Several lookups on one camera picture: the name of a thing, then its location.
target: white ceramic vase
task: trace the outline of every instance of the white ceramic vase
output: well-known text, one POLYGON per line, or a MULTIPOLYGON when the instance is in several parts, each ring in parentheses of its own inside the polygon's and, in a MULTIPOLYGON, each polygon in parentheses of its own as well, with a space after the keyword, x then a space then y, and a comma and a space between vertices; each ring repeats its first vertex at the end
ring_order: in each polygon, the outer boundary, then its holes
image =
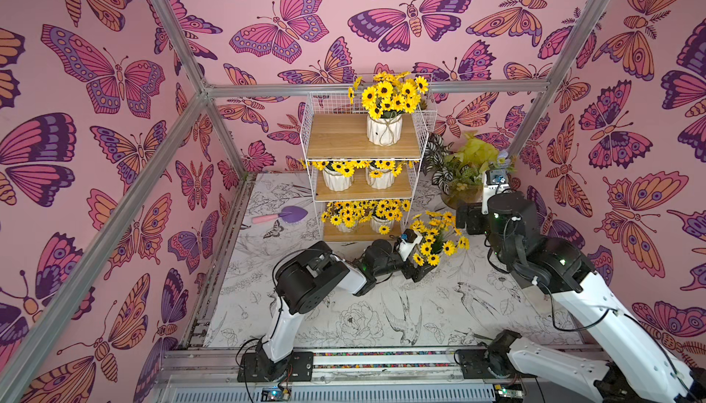
POLYGON ((368 140, 376 145, 393 145, 402 134, 402 115, 374 120, 368 117, 368 140))

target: yellow flower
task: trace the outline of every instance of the yellow flower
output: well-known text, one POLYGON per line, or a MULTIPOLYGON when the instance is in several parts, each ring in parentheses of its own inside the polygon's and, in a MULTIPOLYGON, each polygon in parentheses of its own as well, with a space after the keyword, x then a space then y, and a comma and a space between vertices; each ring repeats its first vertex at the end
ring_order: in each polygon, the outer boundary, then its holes
POLYGON ((443 251, 447 254, 447 256, 451 256, 456 253, 456 244, 453 242, 453 240, 447 240, 444 243, 443 251))

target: wooden shelf board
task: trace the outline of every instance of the wooden shelf board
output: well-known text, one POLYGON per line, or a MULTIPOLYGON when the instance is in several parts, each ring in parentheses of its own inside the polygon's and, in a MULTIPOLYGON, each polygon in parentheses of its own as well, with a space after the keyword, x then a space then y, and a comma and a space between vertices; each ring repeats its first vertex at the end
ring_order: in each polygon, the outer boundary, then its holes
POLYGON ((391 235, 399 236, 401 234, 399 221, 395 221, 393 229, 387 235, 382 235, 373 231, 370 228, 369 222, 359 224, 356 230, 351 231, 350 233, 343 233, 331 225, 331 222, 326 222, 323 224, 323 240, 326 242, 372 242, 376 239, 393 240, 396 238, 391 237, 391 235))
POLYGON ((347 190, 336 192, 326 187, 323 182, 323 172, 319 171, 316 177, 316 197, 317 201, 358 201, 370 199, 405 199, 411 198, 409 169, 407 165, 402 166, 400 176, 395 178, 392 186, 384 189, 372 188, 365 179, 368 169, 357 169, 353 176, 353 184, 347 190))
POLYGON ((368 141, 365 114, 314 114, 307 160, 420 160, 421 152, 411 115, 402 115, 400 140, 391 146, 368 141))

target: bird drawing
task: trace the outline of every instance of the bird drawing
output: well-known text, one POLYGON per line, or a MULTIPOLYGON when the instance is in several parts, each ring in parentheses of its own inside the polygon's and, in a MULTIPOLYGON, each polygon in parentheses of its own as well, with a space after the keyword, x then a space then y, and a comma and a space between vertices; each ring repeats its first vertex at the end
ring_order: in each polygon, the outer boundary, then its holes
POLYGON ((493 314, 492 310, 495 310, 496 313, 498 312, 498 310, 496 310, 494 306, 478 297, 477 292, 484 292, 485 294, 490 295, 489 292, 485 291, 482 288, 467 284, 466 282, 458 282, 458 286, 456 286, 453 291, 462 294, 461 303, 463 303, 463 306, 466 308, 466 311, 468 311, 471 317, 475 319, 478 323, 480 323, 481 326, 483 324, 478 319, 478 316, 476 315, 476 310, 473 308, 473 305, 476 302, 480 303, 480 305, 485 308, 493 317, 495 317, 495 314, 493 314))
POLYGON ((395 315, 388 310, 388 307, 385 305, 385 301, 383 301, 383 310, 385 311, 385 317, 390 323, 390 327, 392 327, 393 330, 402 333, 400 343, 402 345, 414 345, 417 343, 419 333, 421 332, 421 306, 419 306, 419 322, 414 324, 410 315, 410 298, 407 297, 407 294, 404 295, 404 298, 407 300, 406 302, 402 299, 402 296, 400 296, 400 302, 402 302, 402 312, 404 313, 403 319, 396 318, 395 315))

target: pink wall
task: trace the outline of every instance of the pink wall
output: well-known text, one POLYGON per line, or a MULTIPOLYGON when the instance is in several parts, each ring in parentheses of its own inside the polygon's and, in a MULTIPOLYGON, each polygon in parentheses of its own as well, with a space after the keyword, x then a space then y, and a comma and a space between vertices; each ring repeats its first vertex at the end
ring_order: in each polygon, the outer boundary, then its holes
POLYGON ((703 366, 703 0, 646 3, 611 1, 592 60, 574 67, 576 79, 560 92, 582 94, 581 83, 590 90, 564 110, 549 108, 545 131, 534 135, 541 144, 528 142, 517 176, 551 211, 545 229, 584 240, 584 253, 645 327, 703 366), (627 28, 634 15, 651 22, 627 28), (613 61, 610 48, 622 58, 613 61))

